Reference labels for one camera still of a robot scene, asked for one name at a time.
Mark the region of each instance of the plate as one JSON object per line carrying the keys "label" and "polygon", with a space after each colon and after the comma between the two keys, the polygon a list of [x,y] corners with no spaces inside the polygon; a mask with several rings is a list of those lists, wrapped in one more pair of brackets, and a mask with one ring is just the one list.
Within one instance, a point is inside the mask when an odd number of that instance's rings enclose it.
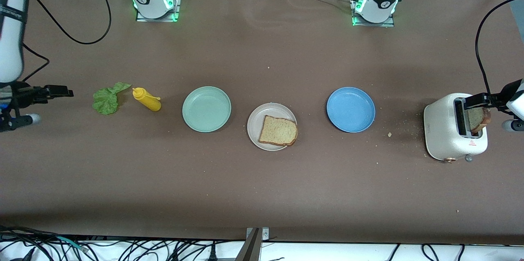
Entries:
{"label": "plate", "polygon": [[364,91],[343,87],[335,90],[327,100],[327,116],[342,131],[362,132],[375,119],[375,105]]}
{"label": "plate", "polygon": [[288,119],[296,123],[296,118],[294,117],[293,112],[286,108],[286,106],[282,106],[278,103],[266,103],[255,108],[249,116],[249,119],[247,119],[247,134],[249,135],[249,138],[257,147],[260,147],[265,151],[280,151],[281,149],[285,149],[287,146],[276,146],[258,142],[260,133],[262,133],[262,127],[264,127],[264,118],[266,115],[275,118]]}
{"label": "plate", "polygon": [[185,99],[182,117],[191,129],[213,132],[224,126],[231,115],[231,101],[219,88],[205,86],[195,89]]}

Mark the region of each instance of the brown table surface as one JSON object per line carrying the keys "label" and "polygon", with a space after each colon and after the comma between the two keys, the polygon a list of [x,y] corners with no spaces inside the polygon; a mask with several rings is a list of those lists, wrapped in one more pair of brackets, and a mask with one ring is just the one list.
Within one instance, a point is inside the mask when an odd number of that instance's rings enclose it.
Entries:
{"label": "brown table surface", "polygon": [[[105,31],[103,0],[42,0],[83,41]],[[394,28],[354,27],[344,0],[183,0],[178,23],[134,21],[109,0],[113,25],[96,45],[66,38],[30,0],[25,43],[51,59],[30,84],[74,98],[23,110],[41,125],[0,136],[0,223],[57,233],[241,239],[249,226],[292,241],[524,244],[522,134],[494,112],[488,150],[442,164],[423,140],[424,107],[484,90],[479,22],[503,0],[403,0]],[[480,51],[493,91],[524,76],[509,6],[486,23]],[[25,73],[42,63],[25,52]],[[92,95],[129,82],[162,97],[150,112],[130,91],[103,116]],[[185,97],[217,86],[228,123],[195,132]],[[335,128],[325,104],[355,86],[374,100],[373,125]],[[299,137],[258,149],[246,123],[260,104],[288,106]]]}

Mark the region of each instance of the bread slice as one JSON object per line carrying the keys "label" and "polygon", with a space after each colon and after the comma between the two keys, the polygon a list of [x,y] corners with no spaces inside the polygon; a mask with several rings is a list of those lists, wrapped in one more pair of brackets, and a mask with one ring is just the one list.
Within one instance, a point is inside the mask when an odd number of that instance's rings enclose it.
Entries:
{"label": "bread slice", "polygon": [[467,112],[472,134],[479,133],[479,131],[491,122],[491,112],[489,108],[470,108]]}
{"label": "bread slice", "polygon": [[296,123],[284,118],[266,115],[259,142],[263,144],[292,146],[298,136]]}

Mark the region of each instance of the blue plate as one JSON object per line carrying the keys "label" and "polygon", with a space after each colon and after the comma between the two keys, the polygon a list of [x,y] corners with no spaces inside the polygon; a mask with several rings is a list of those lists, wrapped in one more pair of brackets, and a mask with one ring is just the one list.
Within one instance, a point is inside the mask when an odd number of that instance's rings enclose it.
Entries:
{"label": "blue plate", "polygon": [[354,87],[335,90],[327,100],[327,116],[338,129],[361,132],[375,119],[375,105],[364,91]]}
{"label": "blue plate", "polygon": [[195,89],[185,99],[182,117],[191,129],[213,132],[224,126],[231,114],[231,101],[219,88],[205,86]]}

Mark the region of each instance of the yellow squeeze bottle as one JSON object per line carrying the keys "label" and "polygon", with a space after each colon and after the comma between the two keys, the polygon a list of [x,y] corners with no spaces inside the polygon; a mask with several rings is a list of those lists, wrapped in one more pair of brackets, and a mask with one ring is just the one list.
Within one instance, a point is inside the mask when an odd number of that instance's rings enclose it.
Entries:
{"label": "yellow squeeze bottle", "polygon": [[152,96],[143,88],[133,88],[133,97],[153,112],[158,111],[162,106],[159,97]]}

